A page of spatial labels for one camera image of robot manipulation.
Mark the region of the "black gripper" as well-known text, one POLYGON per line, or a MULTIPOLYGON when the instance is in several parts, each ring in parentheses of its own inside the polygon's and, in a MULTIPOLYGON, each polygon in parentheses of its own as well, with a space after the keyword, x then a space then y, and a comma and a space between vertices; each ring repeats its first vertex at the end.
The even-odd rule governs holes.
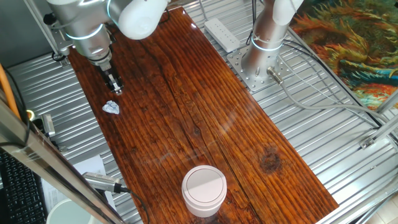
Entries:
POLYGON ((99 72, 103 78, 106 86, 115 94, 121 95, 123 92, 123 85, 119 83, 119 76, 113 70, 111 64, 99 66, 99 72))

